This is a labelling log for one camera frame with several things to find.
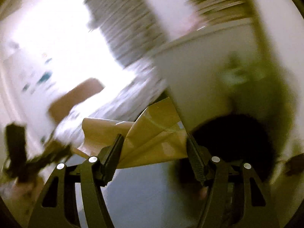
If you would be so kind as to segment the yellow paper bag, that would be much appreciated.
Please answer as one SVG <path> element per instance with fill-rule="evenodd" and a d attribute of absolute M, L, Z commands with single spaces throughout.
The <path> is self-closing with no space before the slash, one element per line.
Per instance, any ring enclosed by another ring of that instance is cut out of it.
<path fill-rule="evenodd" d="M 147 107 L 135 122 L 85 118 L 85 138 L 75 153 L 98 155 L 118 134 L 124 143 L 118 168 L 138 167 L 187 157 L 187 133 L 170 98 Z"/>

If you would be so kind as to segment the black round trash bin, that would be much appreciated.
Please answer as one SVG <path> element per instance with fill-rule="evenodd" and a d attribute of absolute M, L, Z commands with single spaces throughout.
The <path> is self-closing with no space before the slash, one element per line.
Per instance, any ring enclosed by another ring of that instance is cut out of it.
<path fill-rule="evenodd" d="M 190 136 L 210 155 L 227 163 L 250 163 L 263 183 L 270 181 L 277 152 L 267 123 L 248 114 L 228 114 L 197 126 Z"/>

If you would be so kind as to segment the brown wooden headboard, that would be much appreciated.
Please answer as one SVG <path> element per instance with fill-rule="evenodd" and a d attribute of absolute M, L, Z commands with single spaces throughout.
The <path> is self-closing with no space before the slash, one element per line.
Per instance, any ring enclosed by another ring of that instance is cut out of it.
<path fill-rule="evenodd" d="M 48 108 L 48 114 L 58 125 L 66 116 L 68 116 L 71 109 L 93 95 L 100 93 L 104 86 L 96 78 L 89 78 L 66 94 L 61 95 L 55 99 Z"/>

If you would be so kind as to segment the black power adapter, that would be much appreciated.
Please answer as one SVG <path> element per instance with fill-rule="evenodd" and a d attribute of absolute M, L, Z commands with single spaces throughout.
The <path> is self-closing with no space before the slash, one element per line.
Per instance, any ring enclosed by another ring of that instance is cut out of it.
<path fill-rule="evenodd" d="M 301 174 L 304 170 L 304 154 L 302 153 L 290 158 L 290 160 L 285 163 L 285 167 L 287 170 L 285 174 L 287 176 Z"/>

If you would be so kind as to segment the round grey table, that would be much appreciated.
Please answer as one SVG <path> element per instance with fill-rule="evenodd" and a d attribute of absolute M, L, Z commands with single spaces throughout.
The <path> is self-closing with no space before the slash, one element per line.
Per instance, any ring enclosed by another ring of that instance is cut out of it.
<path fill-rule="evenodd" d="M 115 227 L 196 227 L 205 202 L 188 159 L 118 169 L 101 188 Z"/>

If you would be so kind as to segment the white cabinet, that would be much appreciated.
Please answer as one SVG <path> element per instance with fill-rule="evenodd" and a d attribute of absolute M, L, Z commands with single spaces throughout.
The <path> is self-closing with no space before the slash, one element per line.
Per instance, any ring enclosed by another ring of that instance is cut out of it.
<path fill-rule="evenodd" d="M 226 92 L 221 84 L 218 74 L 233 52 L 244 62 L 259 62 L 267 72 L 267 61 L 250 18 L 199 29 L 151 53 L 187 131 L 232 111 L 259 120 L 269 116 L 272 102 L 265 78 L 234 94 Z"/>

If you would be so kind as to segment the bed with white duvet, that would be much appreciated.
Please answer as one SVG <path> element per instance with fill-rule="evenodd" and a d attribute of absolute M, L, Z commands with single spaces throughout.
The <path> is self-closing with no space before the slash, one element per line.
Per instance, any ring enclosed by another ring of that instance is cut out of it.
<path fill-rule="evenodd" d="M 85 138 L 84 118 L 135 121 L 166 90 L 166 83 L 150 58 L 142 58 L 123 69 L 119 81 L 73 106 L 53 130 L 53 139 L 78 148 Z"/>

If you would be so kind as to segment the patterned window curtain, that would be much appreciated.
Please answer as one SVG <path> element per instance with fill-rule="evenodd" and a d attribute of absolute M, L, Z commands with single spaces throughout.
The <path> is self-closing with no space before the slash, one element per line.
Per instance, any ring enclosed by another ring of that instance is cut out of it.
<path fill-rule="evenodd" d="M 99 29 L 117 62 L 127 67 L 167 42 L 146 0 L 85 0 L 90 27 Z"/>

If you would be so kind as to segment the stack of books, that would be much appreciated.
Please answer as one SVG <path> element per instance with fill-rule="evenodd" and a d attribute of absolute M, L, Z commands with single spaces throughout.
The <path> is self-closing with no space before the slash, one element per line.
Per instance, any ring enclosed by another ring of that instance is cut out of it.
<path fill-rule="evenodd" d="M 253 9 L 249 0 L 188 0 L 202 26 L 211 26 L 250 18 Z"/>

